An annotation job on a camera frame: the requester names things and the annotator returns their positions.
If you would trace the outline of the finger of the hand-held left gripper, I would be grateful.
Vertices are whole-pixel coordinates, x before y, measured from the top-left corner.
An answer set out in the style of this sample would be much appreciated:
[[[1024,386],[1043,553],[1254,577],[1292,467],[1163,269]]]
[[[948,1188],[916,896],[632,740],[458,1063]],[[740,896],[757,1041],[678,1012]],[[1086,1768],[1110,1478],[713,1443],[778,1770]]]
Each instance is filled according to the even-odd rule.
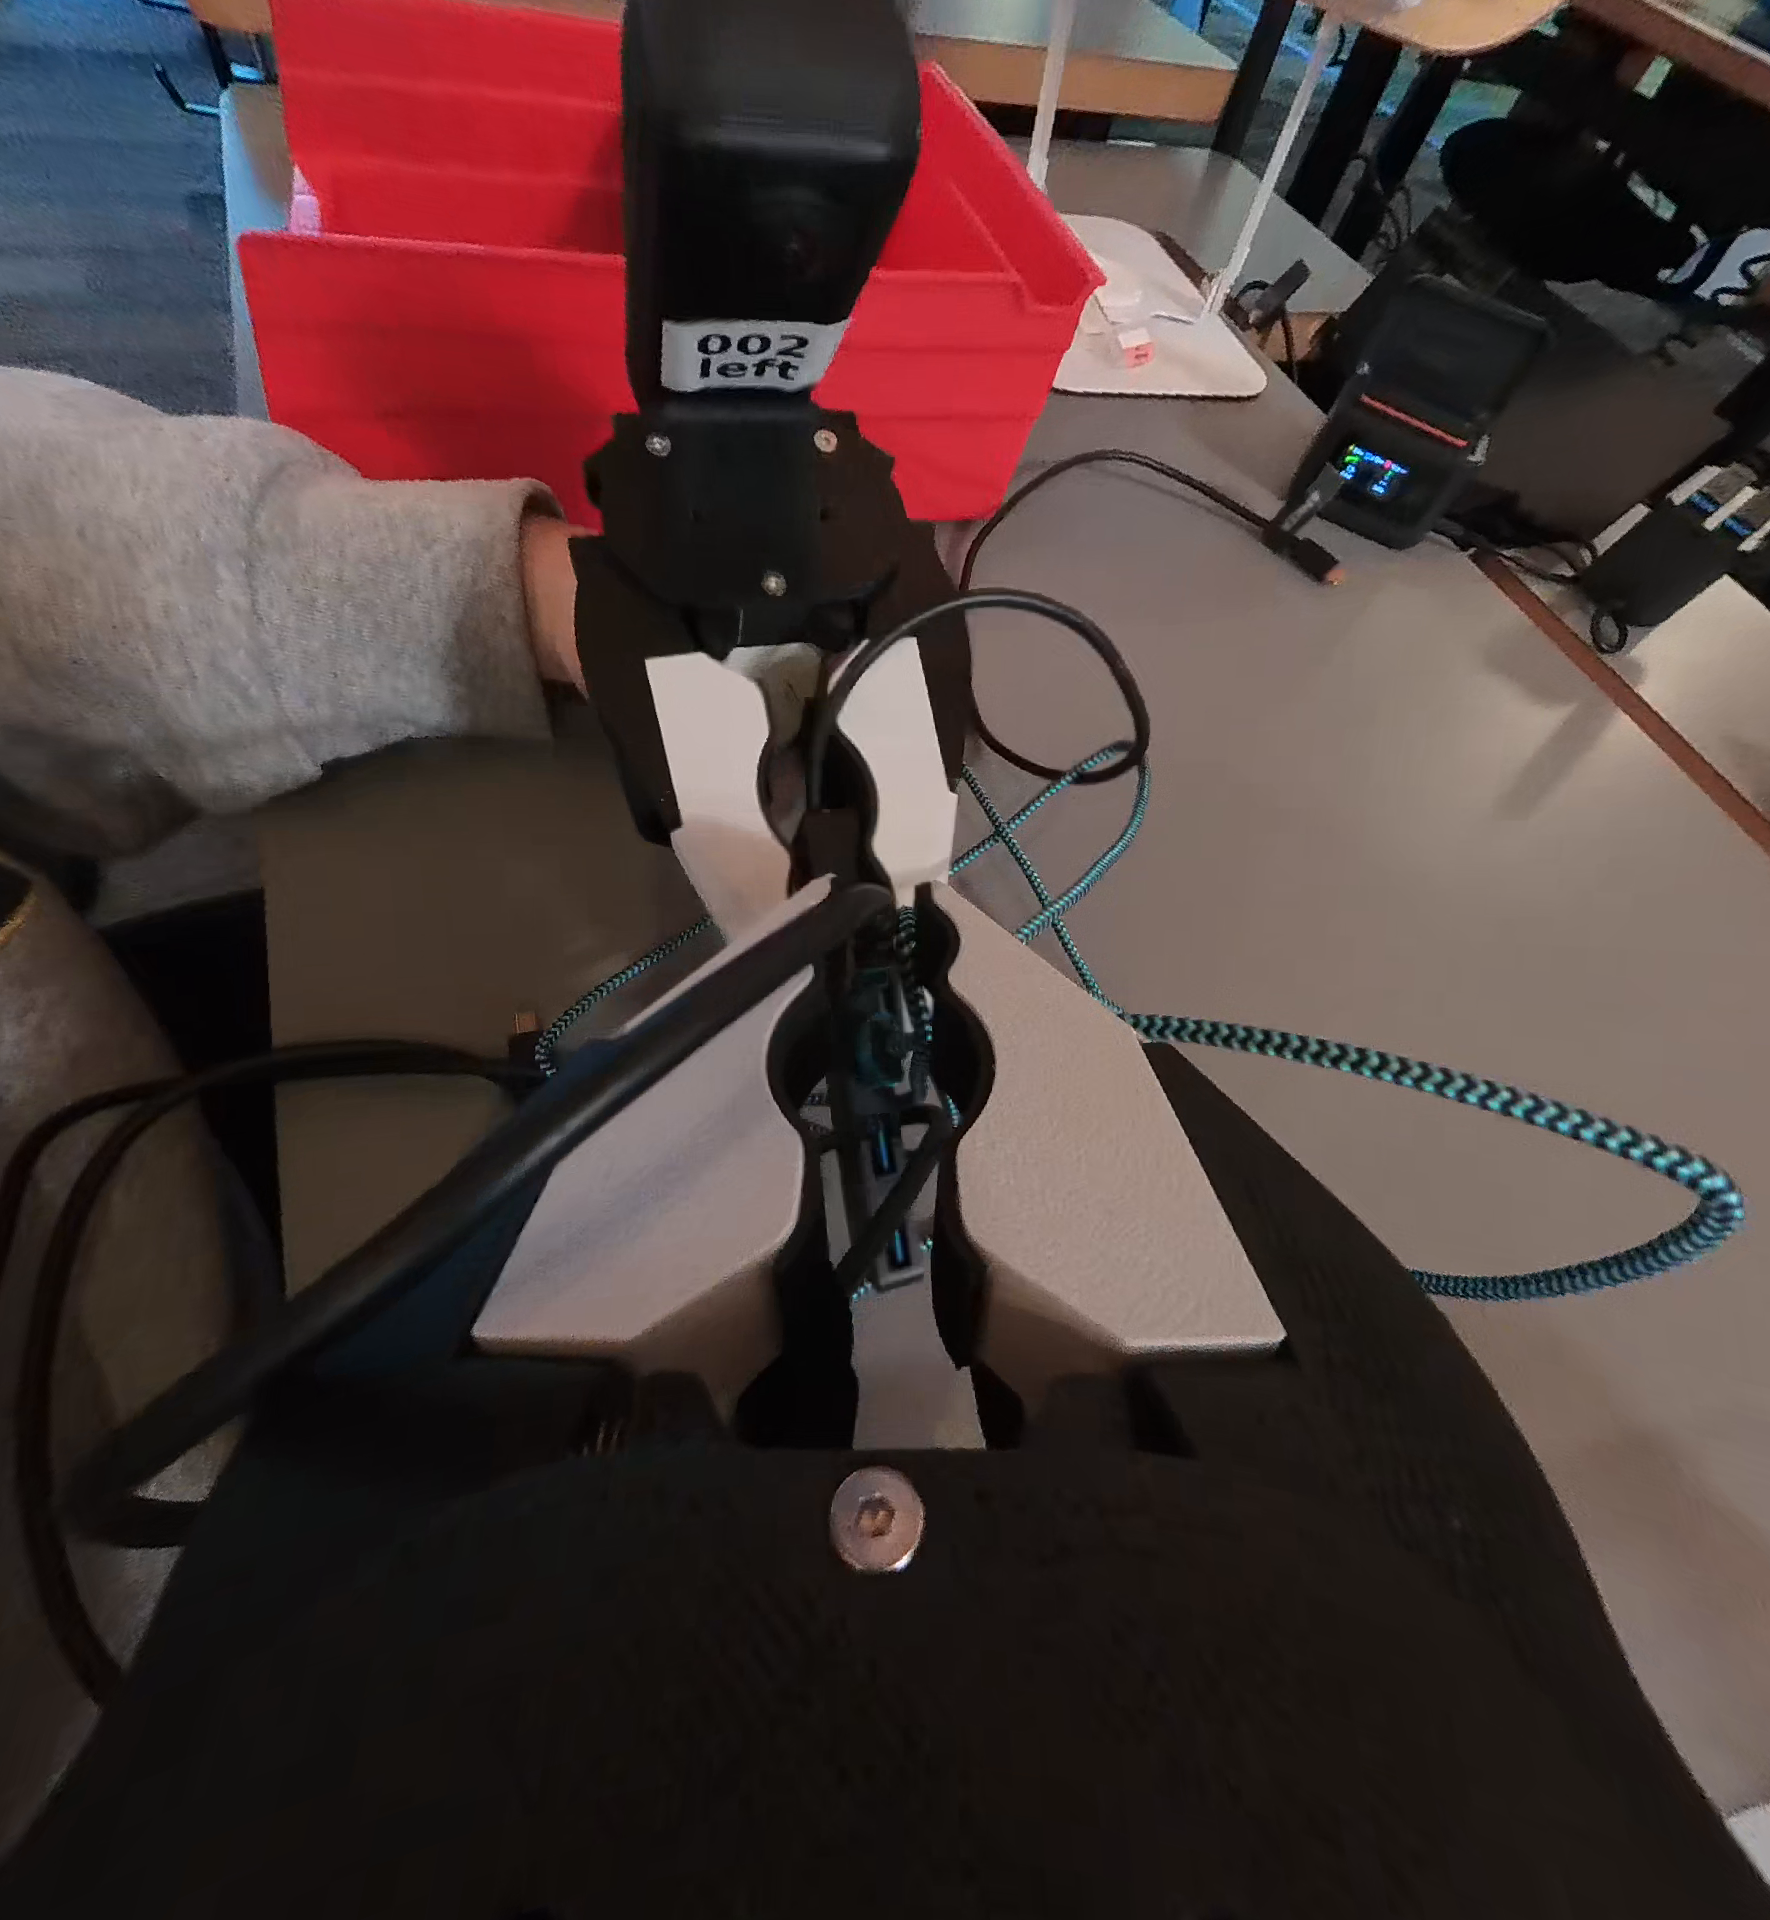
[[[793,894],[793,854],[762,790],[765,688],[705,653],[658,654],[647,681],[673,784],[671,846],[728,945],[766,928]]]
[[[836,717],[856,759],[864,848],[888,883],[943,883],[956,829],[955,782],[913,641],[883,651]]]

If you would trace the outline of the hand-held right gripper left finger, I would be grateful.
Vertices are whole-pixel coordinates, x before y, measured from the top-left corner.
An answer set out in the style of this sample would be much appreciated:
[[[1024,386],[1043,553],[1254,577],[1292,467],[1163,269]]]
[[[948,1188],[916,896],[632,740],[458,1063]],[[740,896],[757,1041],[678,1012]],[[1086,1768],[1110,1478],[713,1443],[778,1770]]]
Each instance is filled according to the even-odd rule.
[[[547,1176],[470,1325],[480,1354],[694,1377],[754,1441],[853,1437],[853,1308],[799,1110],[825,977],[884,906],[813,880],[571,1061],[562,1090],[632,1066],[647,1087]]]

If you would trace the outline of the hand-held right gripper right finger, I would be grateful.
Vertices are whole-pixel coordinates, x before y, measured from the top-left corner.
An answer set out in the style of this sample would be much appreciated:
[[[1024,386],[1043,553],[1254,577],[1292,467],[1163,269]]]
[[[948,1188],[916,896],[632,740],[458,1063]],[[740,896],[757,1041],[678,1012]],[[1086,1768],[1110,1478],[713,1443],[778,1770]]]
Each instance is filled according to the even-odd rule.
[[[989,1087],[959,1095],[968,1361],[1042,1413],[1062,1380],[1257,1358],[1284,1329],[1147,1049],[950,884],[943,984]]]

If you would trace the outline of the usb hub with blue ports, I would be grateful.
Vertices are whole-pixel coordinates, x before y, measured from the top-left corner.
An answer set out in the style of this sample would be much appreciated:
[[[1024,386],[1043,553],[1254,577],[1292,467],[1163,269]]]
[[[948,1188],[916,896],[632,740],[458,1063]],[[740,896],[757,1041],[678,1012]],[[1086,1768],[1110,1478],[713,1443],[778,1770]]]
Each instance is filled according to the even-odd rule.
[[[829,972],[822,1074],[844,1249],[832,1283],[848,1299],[930,1275],[930,1191],[960,1127],[937,1070],[937,991],[917,908],[886,908],[839,949]]]

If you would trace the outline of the red plastic bin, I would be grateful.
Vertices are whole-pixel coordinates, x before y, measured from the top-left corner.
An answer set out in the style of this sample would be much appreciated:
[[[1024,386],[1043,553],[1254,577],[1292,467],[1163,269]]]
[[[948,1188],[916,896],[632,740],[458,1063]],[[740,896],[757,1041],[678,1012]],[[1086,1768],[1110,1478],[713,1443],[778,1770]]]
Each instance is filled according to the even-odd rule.
[[[444,2],[274,4],[293,162],[239,242],[269,416],[381,481],[536,480],[632,410],[620,26]],[[1102,272],[935,63],[893,234],[816,402],[916,518],[1002,502]]]

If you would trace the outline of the person's left forearm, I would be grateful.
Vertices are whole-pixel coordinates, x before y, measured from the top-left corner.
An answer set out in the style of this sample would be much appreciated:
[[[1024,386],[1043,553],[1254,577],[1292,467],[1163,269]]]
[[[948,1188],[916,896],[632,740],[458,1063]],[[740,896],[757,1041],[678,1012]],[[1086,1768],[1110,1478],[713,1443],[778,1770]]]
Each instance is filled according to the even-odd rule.
[[[0,848],[141,854],[407,743],[547,743],[530,480],[0,368]]]

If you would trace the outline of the person's left hand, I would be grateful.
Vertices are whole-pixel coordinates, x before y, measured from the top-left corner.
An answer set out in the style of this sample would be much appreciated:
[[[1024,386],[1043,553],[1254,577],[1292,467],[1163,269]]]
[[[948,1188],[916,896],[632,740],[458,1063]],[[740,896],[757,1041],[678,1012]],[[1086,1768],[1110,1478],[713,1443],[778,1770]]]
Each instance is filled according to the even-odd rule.
[[[536,671],[549,686],[585,697],[576,644],[576,574],[573,531],[556,517],[528,515],[520,524],[520,579]]]

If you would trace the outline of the black label printer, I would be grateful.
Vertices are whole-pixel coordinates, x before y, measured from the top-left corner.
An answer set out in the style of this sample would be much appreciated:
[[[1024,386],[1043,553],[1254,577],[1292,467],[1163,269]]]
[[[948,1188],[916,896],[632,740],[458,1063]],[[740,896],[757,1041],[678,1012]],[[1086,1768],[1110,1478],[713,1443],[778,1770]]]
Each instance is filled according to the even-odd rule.
[[[1437,533],[1552,337],[1535,312],[1444,276],[1375,283],[1300,364],[1300,393],[1324,419],[1277,528],[1325,518],[1387,548]]]

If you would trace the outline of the black office chair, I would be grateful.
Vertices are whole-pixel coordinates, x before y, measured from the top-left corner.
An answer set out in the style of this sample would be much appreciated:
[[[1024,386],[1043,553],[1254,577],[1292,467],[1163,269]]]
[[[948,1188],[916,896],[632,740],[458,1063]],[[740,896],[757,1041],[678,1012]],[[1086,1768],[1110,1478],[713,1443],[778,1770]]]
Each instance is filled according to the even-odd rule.
[[[1770,276],[1770,110],[1723,92],[1513,113],[1449,133],[1449,202],[1514,269],[1727,321]]]

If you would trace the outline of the black charging hub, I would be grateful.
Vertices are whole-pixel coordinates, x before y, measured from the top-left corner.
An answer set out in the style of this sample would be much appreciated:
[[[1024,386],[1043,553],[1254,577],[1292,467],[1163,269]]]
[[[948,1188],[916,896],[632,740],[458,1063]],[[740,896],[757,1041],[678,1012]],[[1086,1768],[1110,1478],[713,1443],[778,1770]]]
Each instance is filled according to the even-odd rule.
[[[1718,582],[1770,592],[1770,467],[1704,462],[1598,536],[1576,576],[1588,644],[1623,654]]]

